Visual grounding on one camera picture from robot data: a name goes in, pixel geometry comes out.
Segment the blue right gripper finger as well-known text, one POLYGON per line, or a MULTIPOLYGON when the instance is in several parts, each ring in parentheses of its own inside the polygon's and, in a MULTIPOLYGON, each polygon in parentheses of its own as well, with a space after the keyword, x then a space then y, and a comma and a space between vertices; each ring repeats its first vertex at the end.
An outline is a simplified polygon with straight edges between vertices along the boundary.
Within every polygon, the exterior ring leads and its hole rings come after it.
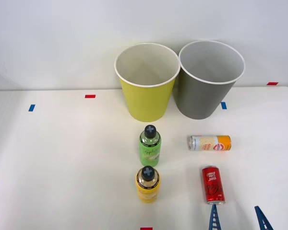
POLYGON ((268 219, 264 215, 263 211, 259 208, 259 206, 254 207, 256 216, 259 222, 260 230, 273 230, 273 227, 269 223, 268 219))
POLYGON ((209 230, 220 230, 220 221, 217 213, 216 204, 213 204, 211 208, 209 230))

